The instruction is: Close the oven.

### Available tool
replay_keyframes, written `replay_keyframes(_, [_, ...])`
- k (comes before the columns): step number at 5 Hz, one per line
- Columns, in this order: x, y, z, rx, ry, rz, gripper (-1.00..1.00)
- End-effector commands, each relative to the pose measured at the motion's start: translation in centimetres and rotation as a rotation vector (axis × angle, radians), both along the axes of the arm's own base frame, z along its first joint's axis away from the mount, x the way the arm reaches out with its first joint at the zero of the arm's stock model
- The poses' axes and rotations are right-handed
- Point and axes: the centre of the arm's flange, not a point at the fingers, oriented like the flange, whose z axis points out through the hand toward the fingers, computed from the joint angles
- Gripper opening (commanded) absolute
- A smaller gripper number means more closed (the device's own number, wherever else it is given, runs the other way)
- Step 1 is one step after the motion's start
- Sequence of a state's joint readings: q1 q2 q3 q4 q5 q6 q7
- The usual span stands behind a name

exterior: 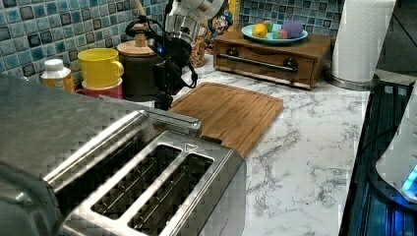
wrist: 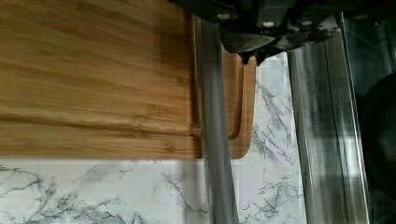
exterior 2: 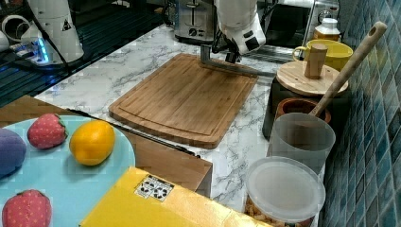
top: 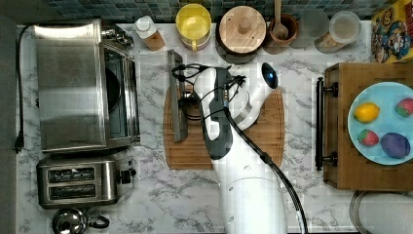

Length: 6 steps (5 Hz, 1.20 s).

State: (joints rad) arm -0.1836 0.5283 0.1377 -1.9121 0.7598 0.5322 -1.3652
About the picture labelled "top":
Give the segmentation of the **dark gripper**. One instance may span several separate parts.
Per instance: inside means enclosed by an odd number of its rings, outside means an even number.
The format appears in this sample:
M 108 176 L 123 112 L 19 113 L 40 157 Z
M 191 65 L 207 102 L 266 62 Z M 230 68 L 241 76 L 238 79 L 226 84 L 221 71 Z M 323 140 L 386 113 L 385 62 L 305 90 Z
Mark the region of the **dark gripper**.
M 185 91 L 182 97 L 178 100 L 178 107 L 182 110 L 187 120 L 201 120 L 201 116 L 198 113 L 198 103 L 195 100 L 194 95 L 189 91 Z

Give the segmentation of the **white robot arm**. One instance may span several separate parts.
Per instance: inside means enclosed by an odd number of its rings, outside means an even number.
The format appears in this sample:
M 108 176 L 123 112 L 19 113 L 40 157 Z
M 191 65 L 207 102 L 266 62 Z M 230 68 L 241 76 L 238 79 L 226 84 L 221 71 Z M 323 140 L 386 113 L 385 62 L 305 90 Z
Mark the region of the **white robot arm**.
M 309 234 L 291 182 L 244 132 L 278 87 L 272 65 L 250 64 L 235 72 L 230 67 L 189 63 L 174 67 L 171 73 L 193 86 L 206 150 L 219 182 L 226 234 L 287 234 L 282 187 L 292 200 L 301 234 Z

